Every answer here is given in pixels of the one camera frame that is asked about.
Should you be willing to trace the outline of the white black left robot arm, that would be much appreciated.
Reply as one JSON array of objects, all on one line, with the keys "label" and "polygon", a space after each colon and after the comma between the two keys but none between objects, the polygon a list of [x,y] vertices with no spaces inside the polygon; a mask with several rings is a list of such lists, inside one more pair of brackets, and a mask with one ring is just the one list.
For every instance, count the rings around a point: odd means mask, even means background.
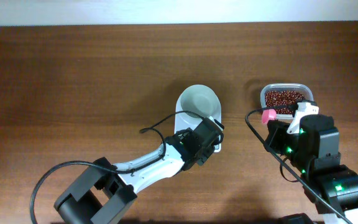
[{"label": "white black left robot arm", "polygon": [[221,143],[223,130],[219,121],[204,118],[195,129],[164,138],[155,151],[133,161],[111,164],[101,157],[57,198],[54,208],[65,223],[119,223],[140,191],[203,165]]}]

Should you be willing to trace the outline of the pink measuring scoop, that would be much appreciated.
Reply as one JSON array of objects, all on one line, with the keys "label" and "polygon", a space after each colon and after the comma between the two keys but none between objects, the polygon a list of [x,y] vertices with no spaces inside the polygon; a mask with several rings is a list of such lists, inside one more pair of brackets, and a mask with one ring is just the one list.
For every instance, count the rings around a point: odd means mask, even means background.
[{"label": "pink measuring scoop", "polygon": [[276,120],[277,112],[274,109],[264,110],[262,112],[261,122],[267,124],[269,121]]}]

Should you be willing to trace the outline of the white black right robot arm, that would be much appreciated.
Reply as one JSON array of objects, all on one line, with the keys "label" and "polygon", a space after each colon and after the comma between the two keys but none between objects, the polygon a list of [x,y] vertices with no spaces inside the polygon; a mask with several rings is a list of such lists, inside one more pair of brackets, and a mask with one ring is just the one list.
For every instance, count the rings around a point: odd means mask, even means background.
[{"label": "white black right robot arm", "polygon": [[301,173],[305,195],[326,223],[358,223],[358,174],[341,164],[339,131],[330,116],[307,115],[299,132],[283,121],[267,123],[267,145]]}]

